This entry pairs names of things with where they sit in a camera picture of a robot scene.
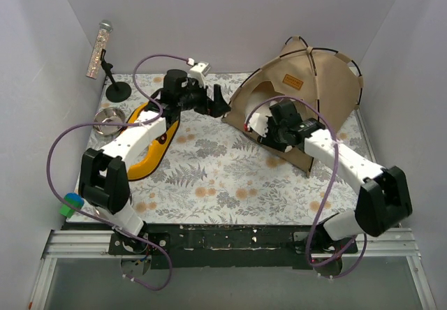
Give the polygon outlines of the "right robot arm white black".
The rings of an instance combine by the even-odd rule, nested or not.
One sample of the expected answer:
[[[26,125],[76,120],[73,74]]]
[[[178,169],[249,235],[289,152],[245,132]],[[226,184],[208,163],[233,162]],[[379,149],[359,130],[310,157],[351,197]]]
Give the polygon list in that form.
[[[365,233],[378,237],[411,216],[413,207],[404,171],[367,160],[332,139],[330,130],[315,118],[303,119],[290,100],[273,102],[255,112],[247,128],[258,141],[279,152],[299,149],[334,170],[357,194],[355,209],[338,213],[316,227],[317,247],[334,251],[345,237]]]

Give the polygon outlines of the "white fluffy cushion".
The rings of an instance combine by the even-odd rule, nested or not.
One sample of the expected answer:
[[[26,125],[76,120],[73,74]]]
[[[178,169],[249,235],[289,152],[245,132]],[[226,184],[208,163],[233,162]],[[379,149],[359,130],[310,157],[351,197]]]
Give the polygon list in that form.
[[[245,117],[248,117],[251,111],[259,104],[261,104],[261,106],[255,111],[255,113],[259,113],[261,115],[269,117],[271,115],[270,106],[275,103],[278,103],[278,101],[266,102],[266,100],[273,98],[275,96],[282,96],[282,94],[267,91],[252,92],[250,97],[248,98],[247,106],[245,108]]]

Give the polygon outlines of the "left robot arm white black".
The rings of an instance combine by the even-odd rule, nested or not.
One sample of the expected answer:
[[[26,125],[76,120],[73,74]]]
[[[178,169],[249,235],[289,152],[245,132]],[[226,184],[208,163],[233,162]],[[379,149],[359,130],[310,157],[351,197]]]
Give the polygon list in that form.
[[[230,111],[218,84],[209,90],[199,80],[179,69],[164,76],[159,99],[149,101],[137,119],[112,142],[82,155],[78,192],[107,222],[126,237],[131,253],[143,253],[149,244],[141,232],[144,222],[131,206],[128,171],[143,149],[167,135],[183,111],[219,118]]]

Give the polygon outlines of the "beige pet tent fabric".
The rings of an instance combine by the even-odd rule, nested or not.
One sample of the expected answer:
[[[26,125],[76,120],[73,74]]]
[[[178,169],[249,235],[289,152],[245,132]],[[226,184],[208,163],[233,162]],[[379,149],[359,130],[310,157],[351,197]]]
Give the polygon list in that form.
[[[268,86],[267,83],[265,83],[263,86],[259,87],[257,91],[267,91],[267,92],[273,92],[272,88]],[[330,127],[334,132],[338,132],[340,128],[343,126],[344,122],[349,117],[350,113],[347,112],[341,112],[341,113],[335,113],[335,112],[323,112],[318,111],[313,105],[310,103],[302,100],[301,98],[298,98],[299,100],[295,102],[295,106],[297,108],[297,111],[301,114],[301,117],[303,119],[308,118],[316,118],[318,114],[322,114],[323,117],[328,121]],[[236,128],[239,131],[244,130],[244,121],[246,119],[245,117],[245,108],[247,104],[243,105],[240,110],[234,110],[232,109],[231,103],[230,103],[230,112],[225,114],[223,116],[222,121],[226,124],[229,124]]]

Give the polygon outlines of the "steel bowl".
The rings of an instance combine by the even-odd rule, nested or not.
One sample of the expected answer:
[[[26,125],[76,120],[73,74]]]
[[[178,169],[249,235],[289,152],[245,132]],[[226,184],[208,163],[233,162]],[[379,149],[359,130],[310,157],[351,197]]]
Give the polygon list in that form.
[[[96,125],[93,126],[93,130],[103,137],[113,136],[118,134],[121,130],[121,126],[104,126],[104,124],[110,124],[113,122],[123,124],[126,122],[126,115],[122,110],[116,107],[103,108],[98,111],[94,117]]]

